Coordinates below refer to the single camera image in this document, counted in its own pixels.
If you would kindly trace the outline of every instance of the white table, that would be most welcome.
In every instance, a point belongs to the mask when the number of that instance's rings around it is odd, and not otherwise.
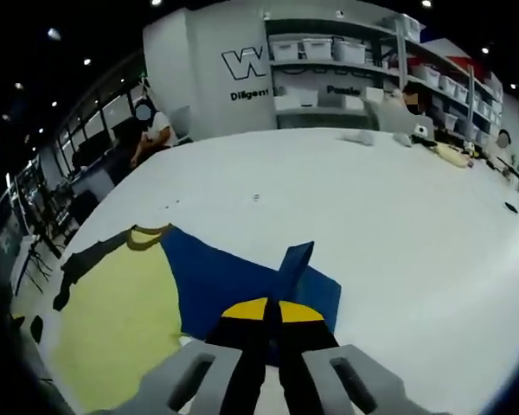
[[[519,194],[483,163],[458,169],[387,133],[364,147],[342,132],[160,152],[99,204],[63,260],[135,223],[171,222],[272,268],[314,240],[311,265],[343,287],[337,340],[398,374],[425,408],[479,413],[519,363],[519,214],[503,206],[519,211]],[[282,396],[260,401],[256,413],[284,413]]]

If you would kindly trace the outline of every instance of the shelving unit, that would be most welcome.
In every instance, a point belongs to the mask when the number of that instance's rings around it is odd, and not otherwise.
[[[484,117],[480,112],[478,112],[476,108],[474,108],[473,98],[475,96],[475,92],[477,92],[480,94],[481,99],[488,103],[492,99],[497,100],[493,92],[475,78],[472,67],[470,67],[468,70],[465,70],[454,61],[438,54],[427,46],[406,38],[404,35],[405,30],[401,25],[397,25],[397,29],[394,31],[371,24],[353,22],[350,20],[280,19],[267,20],[265,24],[268,39],[273,37],[273,39],[277,40],[290,40],[296,39],[297,35],[301,35],[303,37],[329,35],[331,37],[342,36],[356,38],[371,42],[371,45],[373,46],[372,53],[374,65],[361,65],[342,61],[298,59],[293,61],[271,61],[273,71],[287,68],[323,67],[345,69],[351,73],[354,71],[357,71],[358,73],[370,73],[376,80],[398,80],[400,83],[400,88],[403,88],[407,82],[415,82],[426,87],[429,91],[431,91],[431,93],[434,93],[440,99],[443,99],[445,112],[448,112],[448,108],[451,106],[465,115],[468,123],[468,131],[466,132],[467,137],[471,136],[471,126],[473,123],[477,125],[477,127],[480,128],[483,132],[490,132],[491,122],[488,118]],[[383,59],[381,45],[390,46],[393,50],[392,53],[396,53],[399,62],[397,71],[381,67],[381,62]],[[467,86],[469,91],[467,102],[462,102],[456,97],[445,93],[443,90],[431,86],[424,80],[409,74],[407,72],[408,54],[419,56],[423,61],[431,63],[437,67],[442,74],[450,76],[459,84]],[[284,110],[283,112],[277,112],[277,116],[280,117],[281,115],[291,114],[292,111],[295,111],[294,115],[296,115],[297,112],[303,115],[319,115],[320,113],[327,113],[326,111],[328,110],[332,111],[331,115],[335,115],[335,112],[342,116],[358,115],[357,113],[349,113],[344,109],[338,108],[297,108],[295,110]],[[457,135],[458,137],[467,139],[461,134]]]

